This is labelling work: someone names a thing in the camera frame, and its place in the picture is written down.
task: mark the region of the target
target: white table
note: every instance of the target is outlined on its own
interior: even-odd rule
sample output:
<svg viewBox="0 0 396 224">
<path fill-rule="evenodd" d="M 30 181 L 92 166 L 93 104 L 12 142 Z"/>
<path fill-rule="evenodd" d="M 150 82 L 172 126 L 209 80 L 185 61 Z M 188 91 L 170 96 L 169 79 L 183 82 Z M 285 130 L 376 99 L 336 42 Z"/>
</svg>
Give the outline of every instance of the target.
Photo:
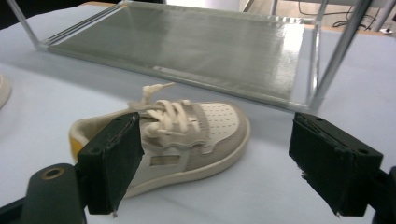
<svg viewBox="0 0 396 224">
<path fill-rule="evenodd" d="M 100 9 L 70 8 L 29 22 L 52 33 Z M 334 43 L 339 34 L 324 36 Z M 1 30 L 0 43 L 0 73 L 13 86 L 0 110 L 0 206 L 23 197 L 36 171 L 73 162 L 67 140 L 73 121 L 123 109 L 140 100 L 143 86 L 167 82 L 36 50 L 19 24 Z M 384 153 L 386 172 L 396 165 L 395 51 L 390 37 L 358 35 L 318 112 Z M 240 105 L 252 126 L 247 153 L 219 175 L 124 200 L 118 218 L 88 215 L 89 223 L 371 223 L 372 208 L 363 218 L 336 217 L 301 179 L 288 155 L 293 113 L 182 84 L 161 98 Z"/>
</svg>

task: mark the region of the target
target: wooden floor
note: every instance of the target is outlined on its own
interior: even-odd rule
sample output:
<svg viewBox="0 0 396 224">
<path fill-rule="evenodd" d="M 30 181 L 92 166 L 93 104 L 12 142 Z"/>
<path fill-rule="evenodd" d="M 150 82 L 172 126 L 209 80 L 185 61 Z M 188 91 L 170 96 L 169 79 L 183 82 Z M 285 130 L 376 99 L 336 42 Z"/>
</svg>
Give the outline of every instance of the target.
<svg viewBox="0 0 396 224">
<path fill-rule="evenodd" d="M 251 13 L 258 13 L 268 15 L 271 8 L 271 0 L 252 0 L 253 4 L 250 6 L 248 12 Z M 315 3 L 300 3 L 301 11 L 307 14 L 316 14 L 320 7 L 320 4 Z M 336 6 L 336 5 L 328 5 L 326 7 L 326 13 L 334 13 L 334 12 L 348 12 L 350 7 L 345 6 Z M 368 15 L 374 17 L 377 12 L 377 8 L 370 8 L 368 11 Z M 393 9 L 392 13 L 390 13 L 389 18 L 387 19 L 386 23 L 384 24 L 383 28 L 389 28 L 390 25 L 393 24 L 393 30 L 396 30 L 396 22 L 391 21 L 391 17 L 396 14 L 396 8 Z M 301 14 L 299 11 L 299 3 L 294 1 L 282 1 L 279 0 L 277 7 L 276 7 L 276 15 L 278 16 L 287 16 L 287 17 L 297 17 L 297 18 L 314 18 L 314 16 L 307 16 Z M 337 15 L 327 15 L 323 18 L 323 25 L 332 27 L 339 21 L 346 21 L 347 14 L 337 14 Z M 372 18 L 366 17 L 363 21 L 363 25 L 368 27 L 371 22 L 373 21 Z"/>
</svg>

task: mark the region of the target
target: shoelace bow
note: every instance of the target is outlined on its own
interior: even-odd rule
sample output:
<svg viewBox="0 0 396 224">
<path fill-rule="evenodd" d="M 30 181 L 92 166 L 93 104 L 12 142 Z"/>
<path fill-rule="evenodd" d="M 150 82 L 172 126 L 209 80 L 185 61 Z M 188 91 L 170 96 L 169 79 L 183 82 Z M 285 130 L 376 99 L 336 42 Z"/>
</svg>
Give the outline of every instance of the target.
<svg viewBox="0 0 396 224">
<path fill-rule="evenodd" d="M 164 87 L 172 86 L 175 83 L 168 84 L 157 84 L 153 86 L 145 86 L 143 88 L 143 99 L 142 103 L 148 105 L 149 99 L 152 94 L 161 90 Z M 189 105 L 190 101 L 182 101 L 182 104 Z M 156 102 L 156 105 L 163 106 L 164 110 L 148 110 L 147 113 L 158 120 L 157 122 L 152 122 L 148 125 L 144 132 L 147 137 L 156 138 L 159 137 L 160 134 L 169 134 L 169 135 L 177 135 L 184 136 L 186 132 L 189 130 L 189 124 L 192 124 L 193 129 L 196 132 L 199 132 L 199 125 L 196 120 L 189 119 L 184 111 L 181 103 L 171 103 L 166 100 L 159 100 Z"/>
</svg>

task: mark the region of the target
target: sneaker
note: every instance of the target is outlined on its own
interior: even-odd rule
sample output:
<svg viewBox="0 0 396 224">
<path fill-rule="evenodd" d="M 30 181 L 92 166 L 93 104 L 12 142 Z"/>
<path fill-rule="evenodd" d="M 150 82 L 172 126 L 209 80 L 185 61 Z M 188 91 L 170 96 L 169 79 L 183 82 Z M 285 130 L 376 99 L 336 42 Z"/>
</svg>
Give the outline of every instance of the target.
<svg viewBox="0 0 396 224">
<path fill-rule="evenodd" d="M 140 103 L 101 117 L 76 121 L 69 132 L 72 153 L 78 152 L 114 118 L 140 114 L 145 155 L 125 198 L 158 187 L 215 175 L 243 154 L 250 136 L 245 114 L 229 103 L 189 100 L 149 102 L 152 94 L 174 83 L 143 88 Z"/>
<path fill-rule="evenodd" d="M 11 94 L 11 85 L 5 77 L 0 75 L 0 108 L 6 103 Z"/>
</svg>

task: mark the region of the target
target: white rubber sole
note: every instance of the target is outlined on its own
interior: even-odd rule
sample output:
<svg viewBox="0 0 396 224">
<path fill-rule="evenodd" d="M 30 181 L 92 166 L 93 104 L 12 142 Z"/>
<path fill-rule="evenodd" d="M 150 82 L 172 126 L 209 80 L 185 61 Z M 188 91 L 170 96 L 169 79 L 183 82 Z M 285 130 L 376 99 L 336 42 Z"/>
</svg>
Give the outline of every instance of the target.
<svg viewBox="0 0 396 224">
<path fill-rule="evenodd" d="M 246 145 L 248 143 L 249 137 L 250 137 L 250 123 L 247 119 L 247 134 L 245 135 L 242 144 L 226 158 L 222 159 L 221 161 L 212 163 L 210 165 L 201 167 L 199 169 L 190 170 L 187 172 L 175 173 L 172 175 L 165 175 L 159 178 L 152 179 L 140 185 L 129 187 L 124 198 L 134 197 L 138 194 L 142 194 L 152 189 L 157 189 L 160 187 L 183 183 L 183 182 L 204 179 L 212 175 L 216 175 L 226 170 L 230 166 L 232 166 L 244 154 L 244 152 L 246 151 Z"/>
<path fill-rule="evenodd" d="M 5 77 L 0 75 L 0 108 L 7 102 L 11 94 L 11 85 Z"/>
</svg>

